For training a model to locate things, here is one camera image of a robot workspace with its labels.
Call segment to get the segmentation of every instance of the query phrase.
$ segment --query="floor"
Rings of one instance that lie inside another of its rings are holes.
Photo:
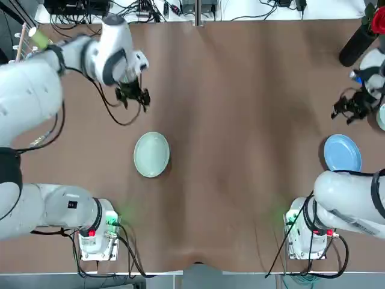
[[[97,289],[121,285],[120,280],[95,280],[83,279],[76,275],[13,275],[0,276],[0,288],[6,289]],[[205,265],[194,265],[185,270],[183,276],[158,276],[145,280],[135,278],[135,289],[281,289],[276,287],[274,276],[265,279],[261,274],[250,275],[223,275],[222,271]],[[285,277],[289,289],[301,288],[289,277]],[[341,288],[382,288],[385,284],[385,274],[382,273],[346,273],[336,280],[321,280],[315,289],[341,289]]]

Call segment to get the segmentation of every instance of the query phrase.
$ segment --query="wooden stick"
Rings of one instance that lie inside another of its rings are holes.
[[[19,41],[19,48],[17,49],[17,54],[16,54],[16,61],[20,61],[20,56],[22,54],[23,40],[25,37],[25,31],[26,31],[26,23],[23,23],[23,29],[22,29],[22,33],[20,35],[20,41]]]

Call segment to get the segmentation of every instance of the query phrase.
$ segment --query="blue plate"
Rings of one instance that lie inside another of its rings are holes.
[[[361,153],[357,145],[345,135],[333,134],[325,142],[324,158],[330,170],[361,171]]]

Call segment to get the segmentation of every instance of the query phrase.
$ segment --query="black cylinder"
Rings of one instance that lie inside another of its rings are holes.
[[[352,66],[376,38],[377,35],[369,35],[365,26],[360,26],[339,53],[341,64]]]

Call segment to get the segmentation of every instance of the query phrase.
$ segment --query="metal bracket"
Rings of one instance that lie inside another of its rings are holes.
[[[195,21],[194,26],[203,26],[202,22],[202,0],[195,0]]]

